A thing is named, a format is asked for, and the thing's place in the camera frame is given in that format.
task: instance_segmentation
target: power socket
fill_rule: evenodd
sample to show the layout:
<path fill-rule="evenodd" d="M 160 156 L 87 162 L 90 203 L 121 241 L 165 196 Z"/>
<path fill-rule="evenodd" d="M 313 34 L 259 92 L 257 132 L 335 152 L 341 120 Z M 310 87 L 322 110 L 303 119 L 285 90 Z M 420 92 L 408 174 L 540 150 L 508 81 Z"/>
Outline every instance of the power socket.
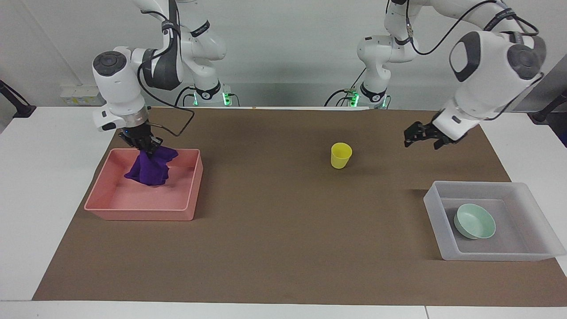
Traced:
<path fill-rule="evenodd" d="M 70 106 L 102 106 L 106 103 L 96 86 L 62 87 L 61 99 Z"/>

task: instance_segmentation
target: plastic cup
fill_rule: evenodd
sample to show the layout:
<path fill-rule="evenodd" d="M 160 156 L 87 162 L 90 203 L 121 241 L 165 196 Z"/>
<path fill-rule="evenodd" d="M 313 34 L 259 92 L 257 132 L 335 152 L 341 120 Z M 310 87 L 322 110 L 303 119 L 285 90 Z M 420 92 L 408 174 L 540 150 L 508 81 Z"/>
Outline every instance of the plastic cup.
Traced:
<path fill-rule="evenodd" d="M 346 143 L 336 143 L 331 147 L 331 166 L 343 169 L 353 155 L 353 149 Z"/>

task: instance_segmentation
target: white table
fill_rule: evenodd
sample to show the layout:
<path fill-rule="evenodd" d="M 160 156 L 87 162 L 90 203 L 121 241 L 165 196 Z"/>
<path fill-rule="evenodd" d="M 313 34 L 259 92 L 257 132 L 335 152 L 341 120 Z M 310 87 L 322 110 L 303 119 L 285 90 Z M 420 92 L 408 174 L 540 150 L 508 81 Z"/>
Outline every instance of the white table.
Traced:
<path fill-rule="evenodd" d="M 113 136 L 92 128 L 92 110 L 40 107 L 0 134 L 0 318 L 567 318 L 567 308 L 29 301 Z M 524 114 L 504 114 L 483 129 L 511 180 L 528 184 L 567 246 L 567 149 Z M 567 257 L 558 261 L 567 272 Z"/>

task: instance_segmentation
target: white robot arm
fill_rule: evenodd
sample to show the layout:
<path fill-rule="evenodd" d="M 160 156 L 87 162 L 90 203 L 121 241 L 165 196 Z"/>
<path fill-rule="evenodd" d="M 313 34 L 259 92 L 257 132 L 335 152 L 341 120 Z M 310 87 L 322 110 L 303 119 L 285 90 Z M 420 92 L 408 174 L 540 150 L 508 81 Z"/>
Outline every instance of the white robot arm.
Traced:
<path fill-rule="evenodd" d="M 378 108 L 383 103 L 391 76 L 385 64 L 410 62 L 418 54 L 433 51 L 419 52 L 413 37 L 412 24 L 423 6 L 483 29 L 465 35 L 451 51 L 451 67 L 462 83 L 454 98 L 431 123 L 416 122 L 405 131 L 406 147 L 435 138 L 438 149 L 460 141 L 471 128 L 541 79 L 545 43 L 528 33 L 519 22 L 525 21 L 500 0 L 392 0 L 385 19 L 391 35 L 366 37 L 358 46 L 358 56 L 367 67 L 357 89 L 359 105 Z"/>
<path fill-rule="evenodd" d="M 210 63 L 224 58 L 226 46 L 210 30 L 196 0 L 133 1 L 141 13 L 162 22 L 163 48 L 116 47 L 94 59 L 95 81 L 107 101 L 94 112 L 94 121 L 100 131 L 122 129 L 120 137 L 130 146 L 152 155 L 162 140 L 151 133 L 141 89 L 151 93 L 141 79 L 150 87 L 171 91 L 182 83 L 186 64 L 194 78 L 195 103 L 226 105 L 230 88 L 219 81 Z"/>

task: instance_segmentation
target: light green bowl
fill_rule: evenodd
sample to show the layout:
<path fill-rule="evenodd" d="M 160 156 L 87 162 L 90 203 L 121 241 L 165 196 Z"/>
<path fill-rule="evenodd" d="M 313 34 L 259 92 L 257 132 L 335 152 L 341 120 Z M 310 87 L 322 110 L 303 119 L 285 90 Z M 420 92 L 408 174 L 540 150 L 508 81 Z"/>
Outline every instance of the light green bowl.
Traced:
<path fill-rule="evenodd" d="M 470 239 L 491 238 L 496 232 L 494 218 L 486 209 L 478 205 L 461 205 L 454 221 L 459 233 Z"/>

